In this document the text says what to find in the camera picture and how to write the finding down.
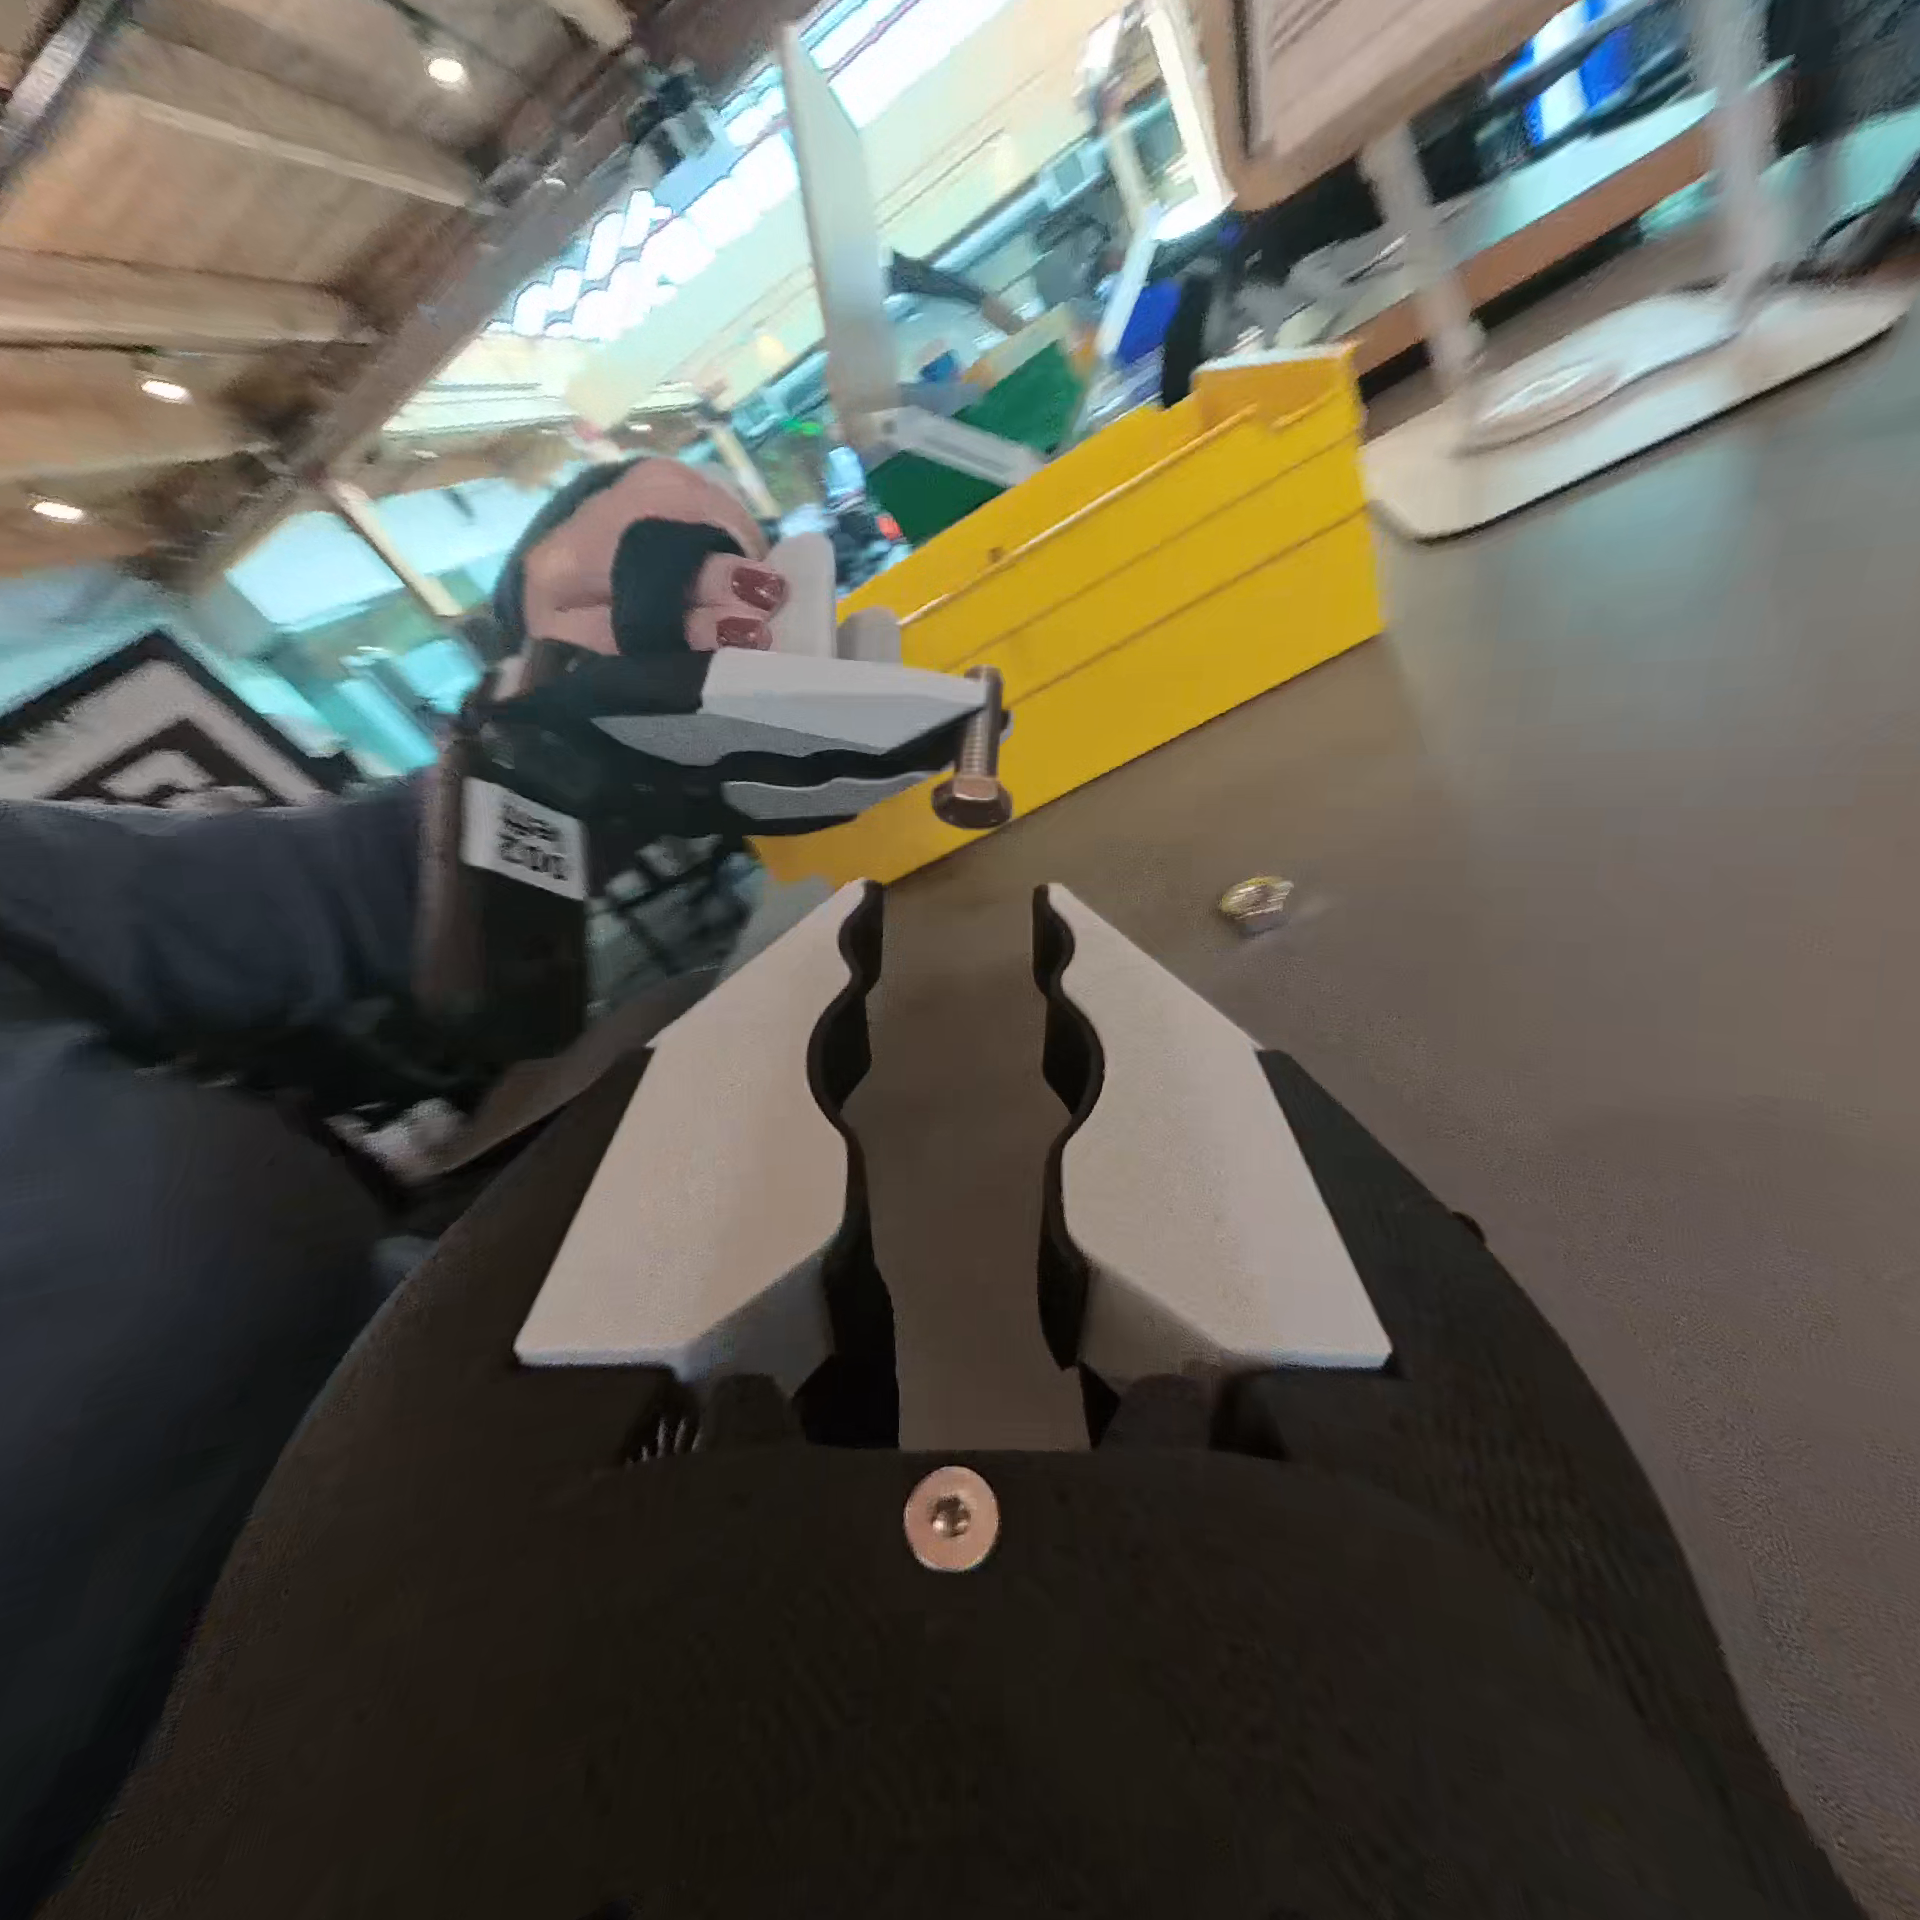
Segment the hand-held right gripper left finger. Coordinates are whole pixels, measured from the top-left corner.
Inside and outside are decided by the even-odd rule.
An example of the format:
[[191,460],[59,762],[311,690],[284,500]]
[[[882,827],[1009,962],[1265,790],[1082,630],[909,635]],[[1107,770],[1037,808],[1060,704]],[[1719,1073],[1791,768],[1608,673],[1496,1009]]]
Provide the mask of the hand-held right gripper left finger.
[[896,1315],[849,1099],[882,889],[844,886],[658,1032],[517,1338],[525,1370],[772,1382],[815,1443],[899,1446]]

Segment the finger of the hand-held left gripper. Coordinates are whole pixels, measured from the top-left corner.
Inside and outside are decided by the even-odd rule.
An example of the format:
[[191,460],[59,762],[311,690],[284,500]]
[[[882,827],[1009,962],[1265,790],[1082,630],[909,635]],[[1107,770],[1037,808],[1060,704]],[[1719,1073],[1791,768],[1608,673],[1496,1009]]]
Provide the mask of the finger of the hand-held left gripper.
[[937,778],[933,763],[861,756],[729,756],[717,798],[744,826],[842,826]]
[[593,726],[629,753],[689,768],[738,756],[935,762],[987,707],[977,679],[727,644],[624,664],[593,695]]

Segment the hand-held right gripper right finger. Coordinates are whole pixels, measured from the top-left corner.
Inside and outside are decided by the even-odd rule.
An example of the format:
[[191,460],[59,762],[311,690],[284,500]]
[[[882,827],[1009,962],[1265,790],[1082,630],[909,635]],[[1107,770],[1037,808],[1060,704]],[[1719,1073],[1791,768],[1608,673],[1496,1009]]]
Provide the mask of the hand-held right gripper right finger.
[[1089,1446],[1141,1394],[1211,1438],[1271,1379],[1392,1379],[1392,1338],[1261,1048],[1057,881],[1032,896],[1032,982],[1060,1118],[1040,1330]]

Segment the steel hex bolt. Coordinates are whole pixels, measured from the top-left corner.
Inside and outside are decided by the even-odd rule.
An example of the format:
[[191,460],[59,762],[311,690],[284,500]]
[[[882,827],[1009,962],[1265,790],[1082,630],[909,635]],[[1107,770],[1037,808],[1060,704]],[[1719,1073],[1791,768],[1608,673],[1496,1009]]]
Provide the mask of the steel hex bolt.
[[1015,801],[1002,779],[1002,736],[1007,726],[1002,673],[979,664],[967,671],[980,703],[957,739],[952,770],[933,787],[935,819],[957,832],[992,832],[1015,816]]

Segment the yellow plastic bin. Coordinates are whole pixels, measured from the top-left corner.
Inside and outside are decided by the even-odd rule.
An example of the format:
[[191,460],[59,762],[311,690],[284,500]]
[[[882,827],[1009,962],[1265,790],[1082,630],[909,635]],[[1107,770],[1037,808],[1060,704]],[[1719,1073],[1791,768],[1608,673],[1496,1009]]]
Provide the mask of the yellow plastic bin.
[[853,591],[903,662],[992,666],[1037,815],[1385,630],[1347,343],[1201,369]]

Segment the person's left forearm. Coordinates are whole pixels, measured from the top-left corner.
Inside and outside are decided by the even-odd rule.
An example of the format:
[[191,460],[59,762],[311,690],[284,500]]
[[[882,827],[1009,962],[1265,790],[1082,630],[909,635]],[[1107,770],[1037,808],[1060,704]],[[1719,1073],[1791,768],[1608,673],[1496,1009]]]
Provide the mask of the person's left forearm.
[[303,808],[2,806],[4,964],[139,1042],[416,992],[429,776]]

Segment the person's left hand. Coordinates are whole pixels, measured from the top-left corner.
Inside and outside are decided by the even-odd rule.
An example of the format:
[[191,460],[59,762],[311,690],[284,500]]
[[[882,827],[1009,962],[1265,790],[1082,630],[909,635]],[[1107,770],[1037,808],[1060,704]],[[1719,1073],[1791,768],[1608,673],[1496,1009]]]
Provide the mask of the person's left hand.
[[706,468],[637,458],[573,476],[528,521],[493,587],[501,655],[765,651],[788,596],[749,506]]

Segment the green plastic bin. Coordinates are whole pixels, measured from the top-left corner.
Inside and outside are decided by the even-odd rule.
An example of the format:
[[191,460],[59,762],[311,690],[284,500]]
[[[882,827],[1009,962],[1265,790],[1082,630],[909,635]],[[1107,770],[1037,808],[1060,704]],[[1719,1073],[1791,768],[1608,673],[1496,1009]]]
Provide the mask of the green plastic bin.
[[1068,443],[1085,388],[1060,334],[992,385],[922,383],[881,416],[881,447],[861,455],[868,495],[901,540],[924,545],[1037,476]]

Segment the black white marker board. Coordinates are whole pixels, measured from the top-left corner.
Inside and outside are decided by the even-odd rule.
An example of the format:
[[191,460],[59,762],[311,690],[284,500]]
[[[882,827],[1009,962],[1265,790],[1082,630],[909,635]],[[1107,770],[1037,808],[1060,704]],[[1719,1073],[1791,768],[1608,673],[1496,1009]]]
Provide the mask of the black white marker board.
[[144,634],[2,719],[2,801],[212,816],[353,791],[353,756],[257,712],[180,641]]

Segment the white document stand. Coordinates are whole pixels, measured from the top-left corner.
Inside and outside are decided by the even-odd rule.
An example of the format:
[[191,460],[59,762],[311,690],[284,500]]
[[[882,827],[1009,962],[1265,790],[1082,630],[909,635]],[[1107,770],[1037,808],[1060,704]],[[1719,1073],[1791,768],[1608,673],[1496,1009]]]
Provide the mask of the white document stand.
[[1749,4],[1693,4],[1713,89],[1721,276],[1703,292],[1620,306],[1512,369],[1485,372],[1465,286],[1448,258],[1411,124],[1360,153],[1405,244],[1411,292],[1440,398],[1363,448],[1385,531],[1416,545],[1477,534],[1879,343],[1914,292],[1864,280],[1792,280],[1762,182],[1771,107]]

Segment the wood edged desk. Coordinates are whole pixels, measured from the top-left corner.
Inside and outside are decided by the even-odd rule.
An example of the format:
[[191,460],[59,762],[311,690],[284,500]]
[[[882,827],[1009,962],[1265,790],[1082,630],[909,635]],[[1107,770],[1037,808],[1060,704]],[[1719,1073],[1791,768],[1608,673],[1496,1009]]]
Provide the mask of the wood edged desk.
[[[1713,111],[1708,89],[1691,91],[1445,203],[1439,241],[1473,320],[1703,182],[1714,167]],[[1363,276],[1308,340],[1347,345],[1360,377],[1419,353],[1425,320],[1405,260]]]

